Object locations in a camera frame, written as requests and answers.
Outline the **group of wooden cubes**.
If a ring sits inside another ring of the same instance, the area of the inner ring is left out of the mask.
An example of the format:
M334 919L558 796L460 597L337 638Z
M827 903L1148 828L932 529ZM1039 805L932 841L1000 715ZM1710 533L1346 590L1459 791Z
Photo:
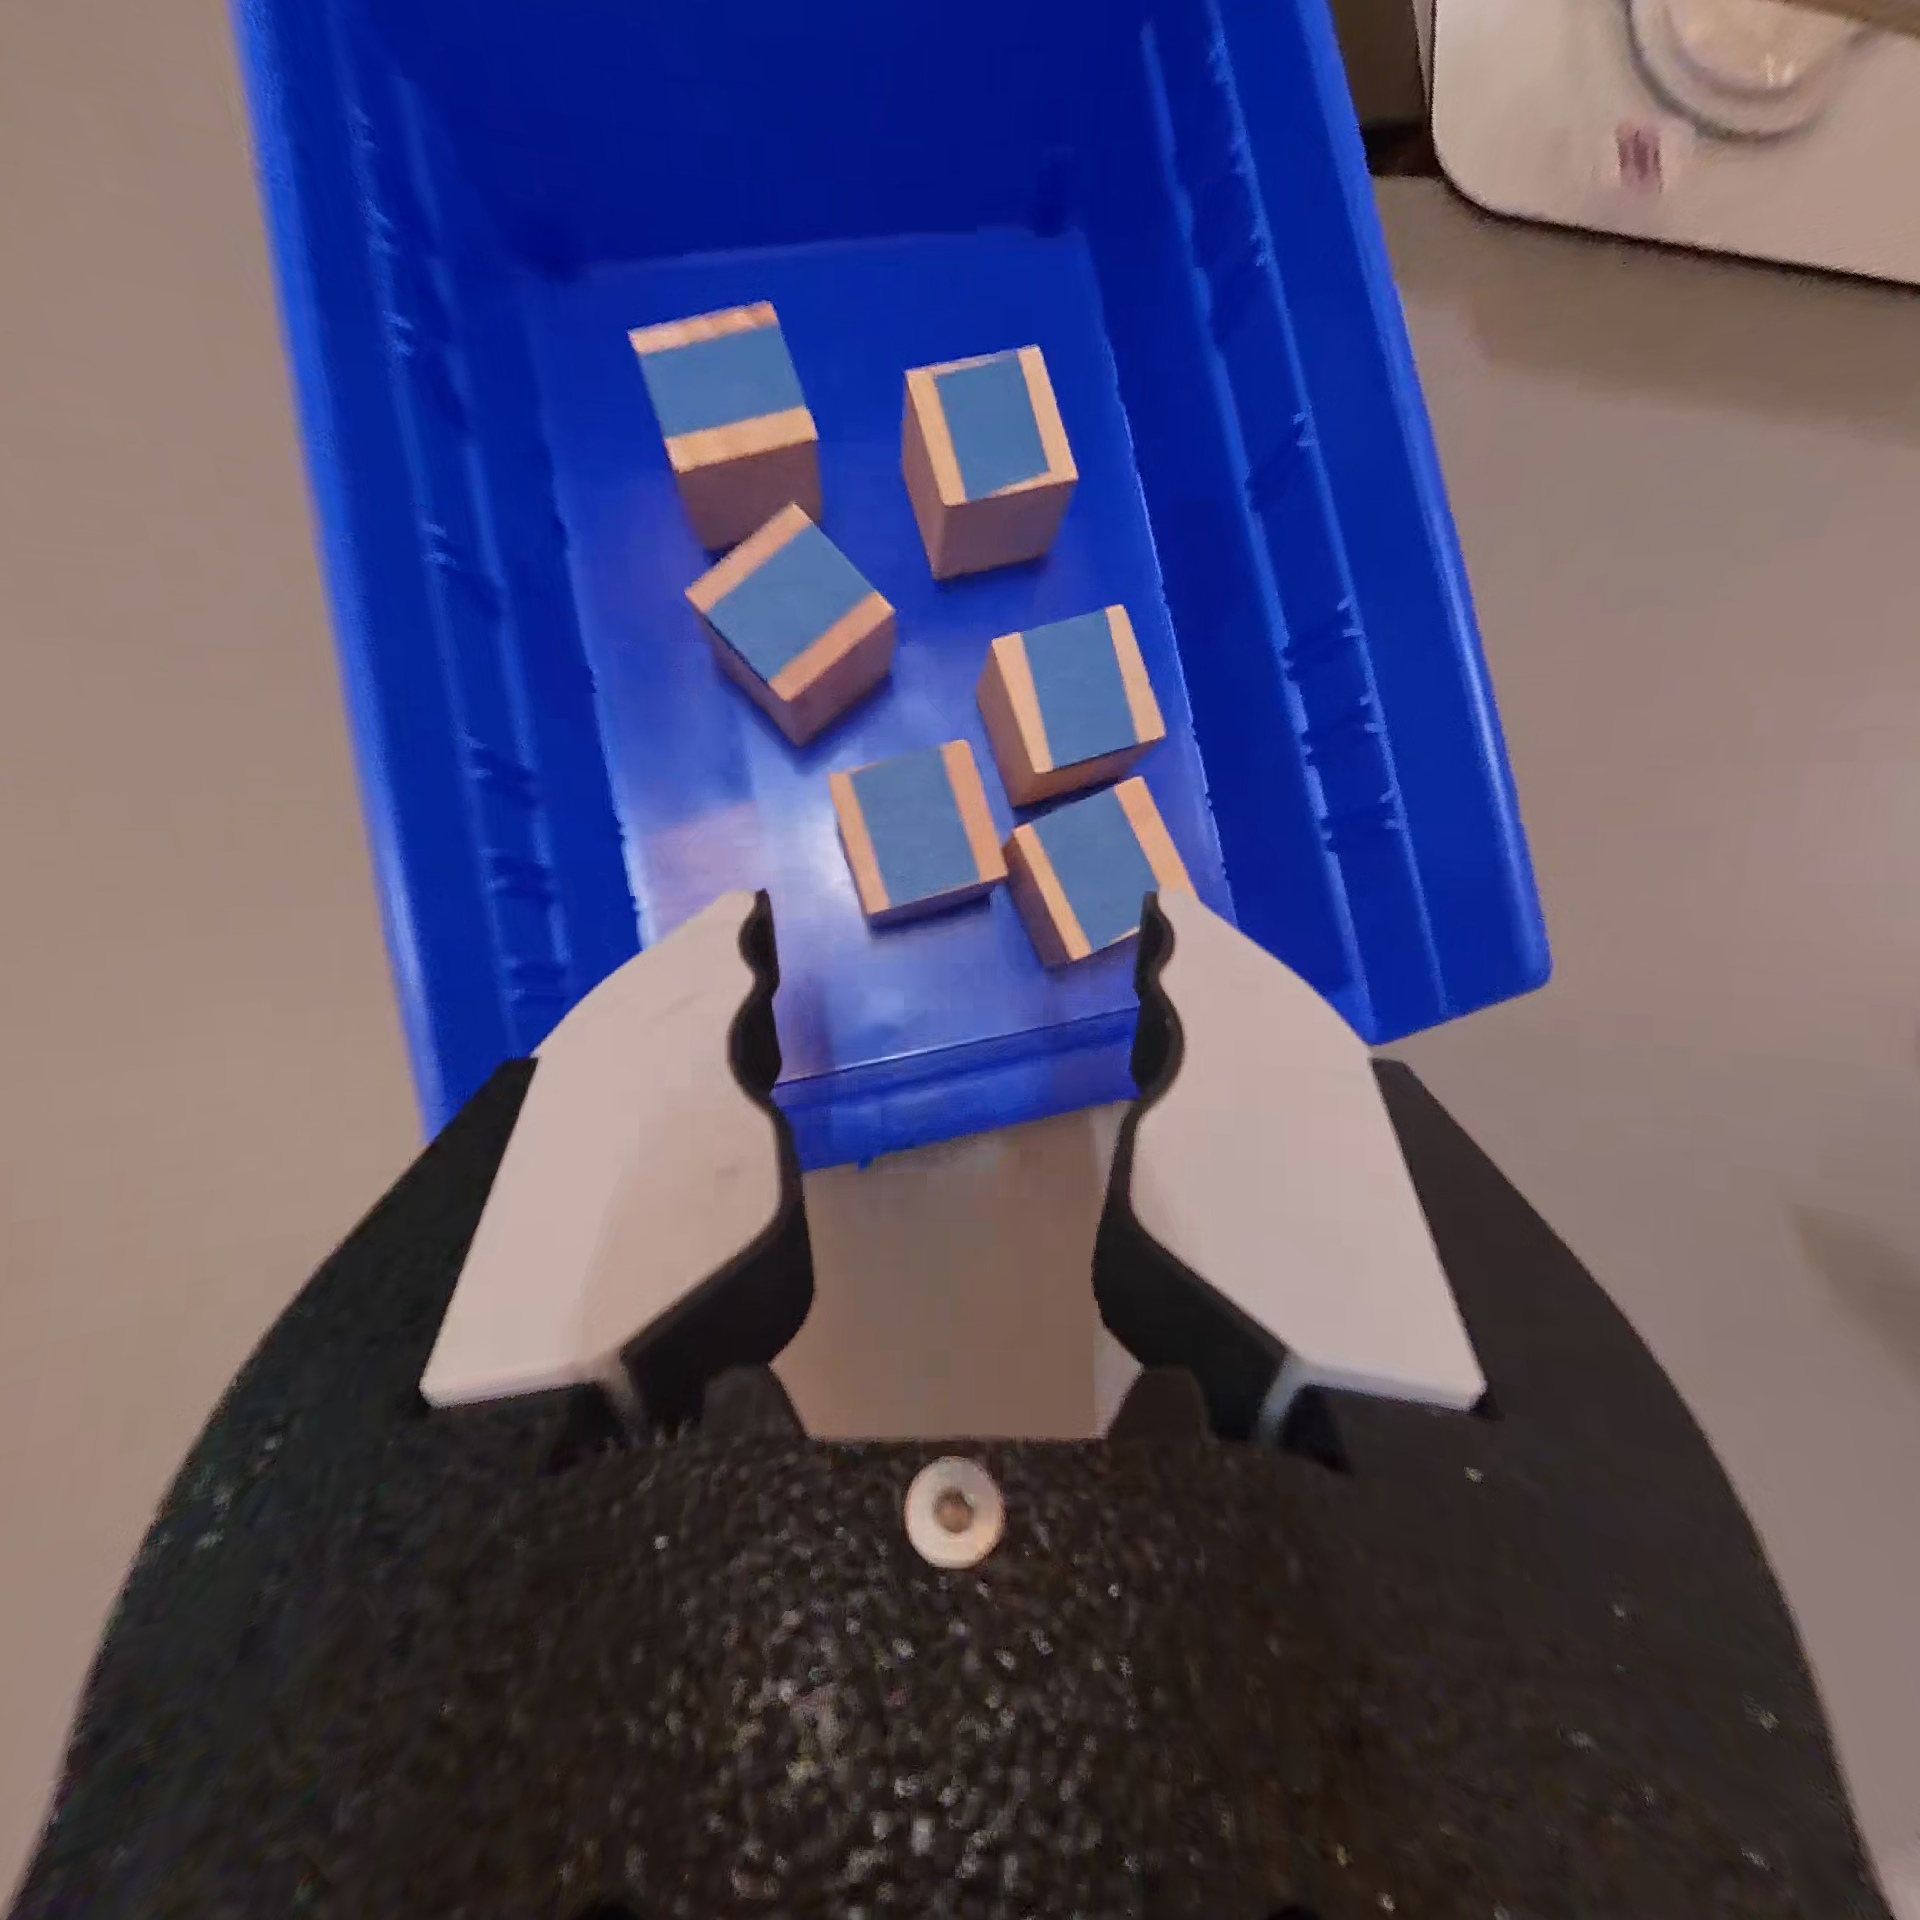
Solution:
M802 749L892 678L899 621L827 536L822 431L779 316L740 304L638 327L631 348L684 513L714 556L689 606L721 671ZM1080 481L1042 348L908 371L902 467L936 582L1042 559ZM960 739L832 774L870 923L1008 884L1042 965L1067 968L1132 943L1148 897L1194 888L1137 774L1166 721L1126 606L995 638L976 708L1003 798L1039 819L995 841Z

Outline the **blue plastic bin white tag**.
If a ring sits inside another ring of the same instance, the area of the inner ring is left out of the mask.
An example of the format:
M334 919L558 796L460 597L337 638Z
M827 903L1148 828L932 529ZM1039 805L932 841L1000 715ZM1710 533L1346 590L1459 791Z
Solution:
M1374 1044L1552 972L1326 5L236 5L424 1128L732 888L806 1168L1120 1100L1135 963L858 904L830 772L1120 604L1202 897ZM721 671L631 328L768 302L894 676Z

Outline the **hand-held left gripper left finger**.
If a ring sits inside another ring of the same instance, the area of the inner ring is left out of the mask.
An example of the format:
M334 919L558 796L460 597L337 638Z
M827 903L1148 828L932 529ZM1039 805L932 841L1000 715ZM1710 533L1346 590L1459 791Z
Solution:
M729 892L537 1047L436 1342L436 1409L571 1388L692 1427L815 1299L801 1151L775 1102L778 923Z

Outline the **instruction sheet on wooden stand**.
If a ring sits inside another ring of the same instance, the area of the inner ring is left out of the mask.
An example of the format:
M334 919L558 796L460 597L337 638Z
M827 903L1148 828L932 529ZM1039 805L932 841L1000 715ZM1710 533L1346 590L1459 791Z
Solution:
M1915 5L1430 14L1431 141L1475 206L1915 289Z

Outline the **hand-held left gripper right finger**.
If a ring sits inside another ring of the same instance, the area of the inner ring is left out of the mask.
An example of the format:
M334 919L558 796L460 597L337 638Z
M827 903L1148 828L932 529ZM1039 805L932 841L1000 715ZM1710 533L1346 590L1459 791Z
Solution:
M1190 892L1143 901L1137 1100L1096 1231L1105 1329L1212 1432L1279 1441L1311 1392L1476 1409L1488 1382L1371 1049Z

